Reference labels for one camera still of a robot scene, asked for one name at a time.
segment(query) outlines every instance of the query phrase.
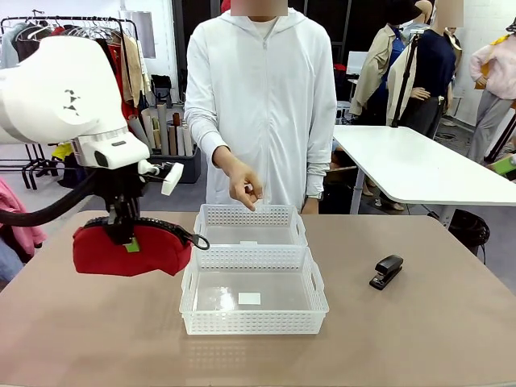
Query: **white hoodie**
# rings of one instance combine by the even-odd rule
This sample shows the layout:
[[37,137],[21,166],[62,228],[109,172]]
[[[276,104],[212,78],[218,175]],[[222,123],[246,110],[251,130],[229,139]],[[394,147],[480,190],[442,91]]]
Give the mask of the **white hoodie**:
[[193,32],[185,117],[208,158],[208,203],[235,203],[212,163],[225,145],[264,183],[265,204],[300,210],[323,191],[335,112],[330,38],[303,14],[289,9],[265,38],[229,11]]

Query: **black stapler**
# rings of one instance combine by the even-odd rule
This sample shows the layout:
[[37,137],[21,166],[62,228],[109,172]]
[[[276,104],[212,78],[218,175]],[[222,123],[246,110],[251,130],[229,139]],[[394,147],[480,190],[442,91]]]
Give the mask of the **black stapler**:
[[378,290],[383,290],[402,270],[403,258],[399,256],[388,256],[377,264],[378,274],[369,284]]

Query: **person's right hand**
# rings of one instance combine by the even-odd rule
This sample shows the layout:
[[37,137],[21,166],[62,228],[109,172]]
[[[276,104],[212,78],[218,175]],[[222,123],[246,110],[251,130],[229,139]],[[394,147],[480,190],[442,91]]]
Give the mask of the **person's right hand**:
[[480,87],[486,87],[487,86],[487,81],[488,81],[488,78],[485,76],[485,75],[482,75],[480,78],[478,78],[476,80],[476,83],[480,86]]
[[213,161],[229,177],[231,198],[254,211],[255,203],[263,198],[263,186],[251,167],[234,157],[226,147],[215,150]]
[[428,98],[430,98],[430,93],[424,90],[423,87],[414,87],[410,93],[410,97],[418,99],[419,101],[426,101]]

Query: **white plastic basket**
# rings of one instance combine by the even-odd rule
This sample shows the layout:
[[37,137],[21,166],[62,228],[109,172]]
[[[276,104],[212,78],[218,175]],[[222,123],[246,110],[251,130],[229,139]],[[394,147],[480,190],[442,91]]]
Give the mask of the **white plastic basket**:
[[309,248],[194,249],[180,312],[189,335],[316,335],[329,311]]
[[194,230],[211,246],[308,246],[305,226],[295,206],[257,206],[251,212],[244,206],[203,205]]

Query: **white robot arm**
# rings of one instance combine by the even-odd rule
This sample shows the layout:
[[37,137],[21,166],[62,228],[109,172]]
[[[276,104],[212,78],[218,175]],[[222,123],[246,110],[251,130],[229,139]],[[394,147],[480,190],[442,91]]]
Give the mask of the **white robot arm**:
[[0,211],[0,223],[18,227],[48,222],[84,196],[106,201],[114,223],[139,216],[146,177],[170,195],[181,164],[152,165],[148,147],[127,129],[119,88],[101,47],[92,40],[55,36],[18,67],[0,70],[0,144],[72,141],[89,176],[66,197],[37,213]]

